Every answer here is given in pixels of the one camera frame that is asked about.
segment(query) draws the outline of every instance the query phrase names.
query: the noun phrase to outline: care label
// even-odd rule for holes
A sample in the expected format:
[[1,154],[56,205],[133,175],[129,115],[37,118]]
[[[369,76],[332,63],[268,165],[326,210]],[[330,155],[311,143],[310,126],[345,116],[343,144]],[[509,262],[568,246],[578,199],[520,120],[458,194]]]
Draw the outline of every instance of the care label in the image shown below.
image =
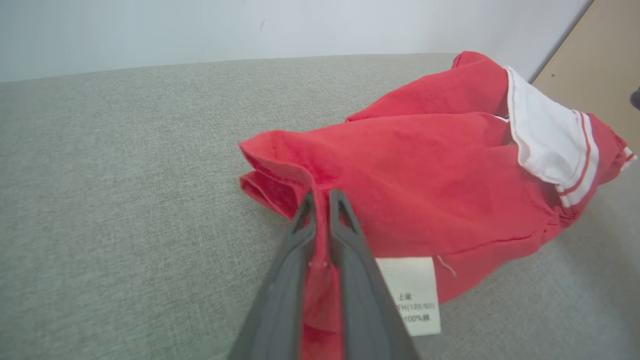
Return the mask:
[[376,261],[409,335],[440,334],[433,259],[378,258]]

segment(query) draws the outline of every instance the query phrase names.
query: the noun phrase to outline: beige wooden panel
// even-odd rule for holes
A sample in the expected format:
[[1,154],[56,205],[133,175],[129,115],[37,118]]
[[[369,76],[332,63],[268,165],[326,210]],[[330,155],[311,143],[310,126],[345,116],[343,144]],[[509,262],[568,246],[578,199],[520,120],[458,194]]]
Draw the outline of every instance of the beige wooden panel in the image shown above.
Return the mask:
[[640,0],[595,0],[534,81],[551,99],[594,113],[640,152]]

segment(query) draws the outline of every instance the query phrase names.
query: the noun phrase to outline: couch cushion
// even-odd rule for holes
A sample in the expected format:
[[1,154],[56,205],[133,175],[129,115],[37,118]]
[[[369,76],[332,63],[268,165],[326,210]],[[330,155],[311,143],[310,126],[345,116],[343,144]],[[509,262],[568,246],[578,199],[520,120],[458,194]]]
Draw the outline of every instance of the couch cushion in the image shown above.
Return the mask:
[[[229,61],[0,84],[0,359],[223,359],[285,220],[237,141],[342,122],[453,54]],[[632,167],[442,306],[430,359],[640,357]]]

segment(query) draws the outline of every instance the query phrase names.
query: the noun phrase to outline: white wall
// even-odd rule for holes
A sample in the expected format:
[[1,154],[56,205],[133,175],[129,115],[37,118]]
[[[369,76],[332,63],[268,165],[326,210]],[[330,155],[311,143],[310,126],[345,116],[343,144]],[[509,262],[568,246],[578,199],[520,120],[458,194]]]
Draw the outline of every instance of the white wall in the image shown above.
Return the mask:
[[530,78],[589,0],[0,0],[0,81],[475,50]]

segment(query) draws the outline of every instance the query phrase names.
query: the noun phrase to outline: gray upholstered couch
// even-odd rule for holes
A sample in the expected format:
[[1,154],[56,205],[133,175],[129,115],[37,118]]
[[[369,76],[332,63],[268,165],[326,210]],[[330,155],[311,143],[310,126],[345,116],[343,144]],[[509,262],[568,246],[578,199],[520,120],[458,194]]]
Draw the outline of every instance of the gray upholstered couch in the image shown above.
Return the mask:
[[[0,359],[223,359],[284,219],[237,141],[336,124],[453,54],[231,61],[0,84]],[[428,359],[639,359],[640,165],[442,306]]]

